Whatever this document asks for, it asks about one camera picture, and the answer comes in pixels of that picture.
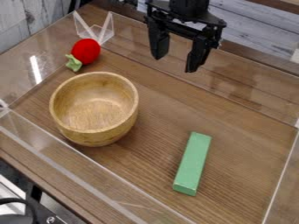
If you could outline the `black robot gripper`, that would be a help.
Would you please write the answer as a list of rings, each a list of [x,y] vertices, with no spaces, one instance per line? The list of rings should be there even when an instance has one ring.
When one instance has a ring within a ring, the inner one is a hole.
[[[211,48],[220,45],[227,22],[208,11],[211,0],[145,0],[151,54],[159,60],[169,50],[169,32],[193,39],[187,55],[185,72],[193,73],[205,63]]]

